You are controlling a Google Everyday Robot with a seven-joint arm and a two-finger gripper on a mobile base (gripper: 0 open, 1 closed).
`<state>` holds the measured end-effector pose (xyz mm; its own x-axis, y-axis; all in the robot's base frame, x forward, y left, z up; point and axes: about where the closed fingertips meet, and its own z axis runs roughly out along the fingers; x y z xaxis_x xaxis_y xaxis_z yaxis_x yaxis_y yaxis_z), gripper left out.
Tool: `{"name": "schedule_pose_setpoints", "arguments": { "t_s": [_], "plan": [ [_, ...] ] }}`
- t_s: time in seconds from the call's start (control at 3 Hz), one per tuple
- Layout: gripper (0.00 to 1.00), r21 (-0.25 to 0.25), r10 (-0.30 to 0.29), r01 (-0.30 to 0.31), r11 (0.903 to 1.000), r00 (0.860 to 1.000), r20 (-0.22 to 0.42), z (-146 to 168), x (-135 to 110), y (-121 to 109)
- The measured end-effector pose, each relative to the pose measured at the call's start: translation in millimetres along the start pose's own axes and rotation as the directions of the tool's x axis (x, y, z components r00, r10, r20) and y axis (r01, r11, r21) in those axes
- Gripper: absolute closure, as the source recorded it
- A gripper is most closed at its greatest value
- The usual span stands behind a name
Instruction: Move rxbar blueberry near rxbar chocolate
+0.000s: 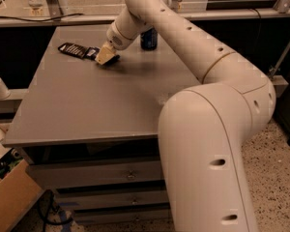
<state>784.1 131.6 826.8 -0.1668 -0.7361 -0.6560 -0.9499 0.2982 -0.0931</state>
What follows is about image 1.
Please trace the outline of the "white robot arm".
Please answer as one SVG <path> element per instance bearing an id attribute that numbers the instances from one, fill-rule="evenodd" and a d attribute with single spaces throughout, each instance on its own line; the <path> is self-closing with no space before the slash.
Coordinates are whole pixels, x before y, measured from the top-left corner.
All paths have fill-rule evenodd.
<path id="1" fill-rule="evenodd" d="M 177 232 L 259 232 L 242 145 L 271 120 L 276 91 L 246 58 L 175 13 L 171 0 L 125 0 L 96 60 L 155 28 L 198 80 L 159 116 L 159 154 Z"/>

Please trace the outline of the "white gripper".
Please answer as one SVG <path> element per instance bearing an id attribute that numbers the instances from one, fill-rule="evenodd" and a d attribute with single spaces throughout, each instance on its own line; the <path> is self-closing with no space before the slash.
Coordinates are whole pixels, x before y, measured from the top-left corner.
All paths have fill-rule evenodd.
<path id="1" fill-rule="evenodd" d="M 116 50 L 125 50 L 135 40 L 135 27 L 131 23 L 114 21 L 106 31 L 106 41 L 95 61 L 104 65 L 116 56 Z"/>

